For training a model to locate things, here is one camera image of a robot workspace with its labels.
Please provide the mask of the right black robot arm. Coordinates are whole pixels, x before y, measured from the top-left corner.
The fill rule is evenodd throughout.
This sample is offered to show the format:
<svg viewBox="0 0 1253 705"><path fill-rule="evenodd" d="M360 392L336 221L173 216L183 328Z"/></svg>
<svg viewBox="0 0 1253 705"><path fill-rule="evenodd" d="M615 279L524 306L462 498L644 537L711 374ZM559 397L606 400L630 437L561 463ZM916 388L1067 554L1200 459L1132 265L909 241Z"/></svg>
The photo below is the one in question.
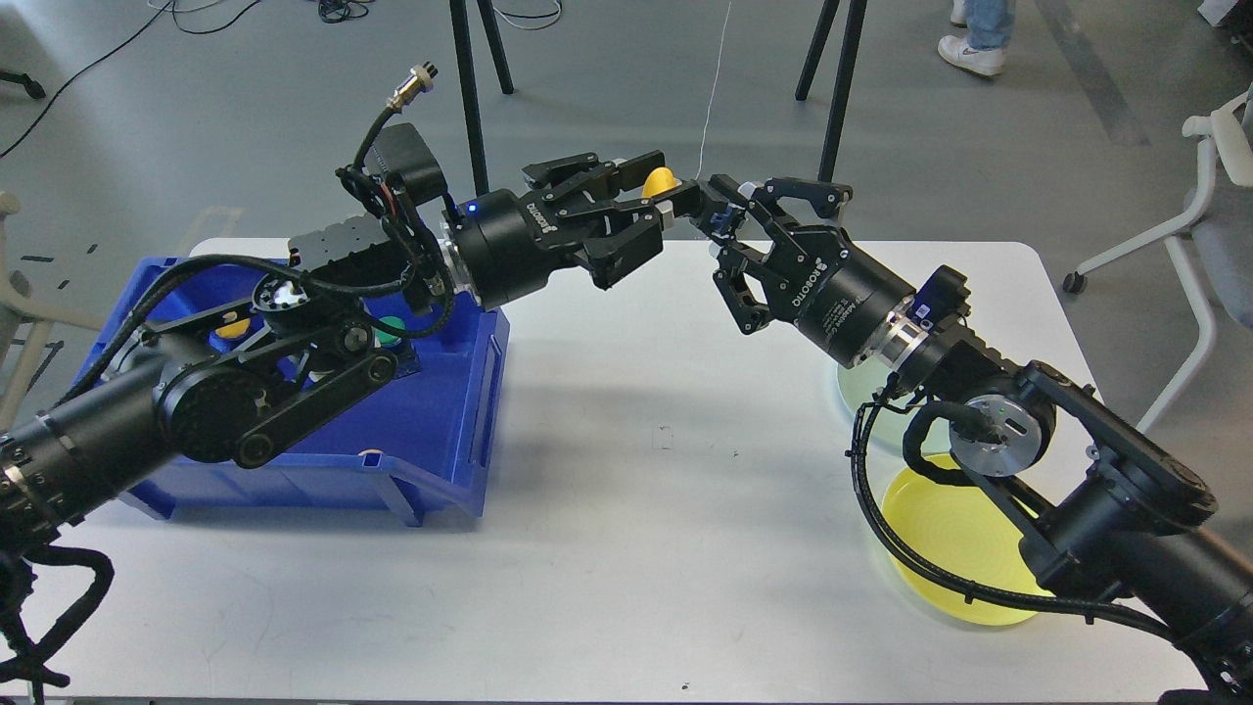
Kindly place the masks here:
<svg viewBox="0 0 1253 705"><path fill-rule="evenodd" d="M715 286L743 333L794 326L843 367L886 378L860 406L850 458L860 510L913 575L967 602L1115 622L1167 639L1200 690L1164 702L1250 701L1250 562L1204 530L1207 485L1119 418L1093 387L1046 362L1017 362L969 326L961 272L938 265L921 286L865 253L840 225L804 225L787 198L833 215L847 187L772 178L703 179L689 215L715 244ZM936 486L972 488L1019 532L1037 592L959 576L891 528L867 457L882 412L911 414L905 467Z"/></svg>

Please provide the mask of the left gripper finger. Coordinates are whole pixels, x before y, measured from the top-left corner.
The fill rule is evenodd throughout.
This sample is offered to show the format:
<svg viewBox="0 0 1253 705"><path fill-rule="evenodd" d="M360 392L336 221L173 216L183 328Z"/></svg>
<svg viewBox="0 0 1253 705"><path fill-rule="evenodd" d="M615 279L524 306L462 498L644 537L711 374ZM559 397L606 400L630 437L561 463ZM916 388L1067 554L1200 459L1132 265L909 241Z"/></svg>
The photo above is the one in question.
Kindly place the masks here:
<svg viewBox="0 0 1253 705"><path fill-rule="evenodd" d="M653 149L614 162L603 162L595 153L581 153L528 164L521 173L539 204L553 212L576 212L586 204L611 202L623 192L634 192L654 169L664 165L664 153Z"/></svg>
<svg viewBox="0 0 1253 705"><path fill-rule="evenodd" d="M667 200L674 207L674 219L694 215L700 210L700 188L679 187ZM591 224L591 235L581 240L581 262L601 291L618 284L663 249L662 215L642 198L586 204L573 212L573 223Z"/></svg>

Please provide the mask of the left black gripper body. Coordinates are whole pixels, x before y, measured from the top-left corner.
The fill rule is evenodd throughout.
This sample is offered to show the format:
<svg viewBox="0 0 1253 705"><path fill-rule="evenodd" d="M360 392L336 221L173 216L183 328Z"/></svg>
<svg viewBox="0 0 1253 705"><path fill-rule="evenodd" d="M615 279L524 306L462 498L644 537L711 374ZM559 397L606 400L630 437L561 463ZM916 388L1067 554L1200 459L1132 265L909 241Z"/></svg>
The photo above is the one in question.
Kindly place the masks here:
<svg viewBox="0 0 1253 705"><path fill-rule="evenodd" d="M536 293L555 269L581 265L583 244L606 235L601 220L564 220L543 198L496 189L444 213L459 280L482 309Z"/></svg>

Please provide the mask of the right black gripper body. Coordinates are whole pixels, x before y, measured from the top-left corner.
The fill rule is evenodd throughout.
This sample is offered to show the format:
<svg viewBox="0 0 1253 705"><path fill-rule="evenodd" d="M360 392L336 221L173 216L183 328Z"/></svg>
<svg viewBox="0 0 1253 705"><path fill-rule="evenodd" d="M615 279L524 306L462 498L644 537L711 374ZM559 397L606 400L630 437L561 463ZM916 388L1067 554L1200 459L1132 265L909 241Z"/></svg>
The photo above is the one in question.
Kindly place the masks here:
<svg viewBox="0 0 1253 705"><path fill-rule="evenodd" d="M888 313L913 296L913 287L852 244L831 225L803 225L773 238L773 316L836 359L858 364Z"/></svg>

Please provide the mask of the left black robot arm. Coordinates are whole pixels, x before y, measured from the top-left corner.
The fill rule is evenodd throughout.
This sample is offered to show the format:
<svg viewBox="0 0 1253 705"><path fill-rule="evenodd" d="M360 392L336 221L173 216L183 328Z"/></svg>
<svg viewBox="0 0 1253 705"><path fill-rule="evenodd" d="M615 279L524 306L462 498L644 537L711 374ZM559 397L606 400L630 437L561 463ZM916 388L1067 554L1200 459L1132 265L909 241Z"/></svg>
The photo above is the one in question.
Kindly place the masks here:
<svg viewBox="0 0 1253 705"><path fill-rule="evenodd" d="M112 589L112 558L59 543L63 526L175 456L263 467L388 384L459 296L497 308L573 267L606 291L662 253L673 218L699 210L698 184L662 152L530 164L524 195L456 204L416 126L395 120L435 76L412 68L336 170L367 213L365 235L309 238L284 263L170 265L59 404L3 436L4 682L28 682L34 699L66 686L49 660Z"/></svg>

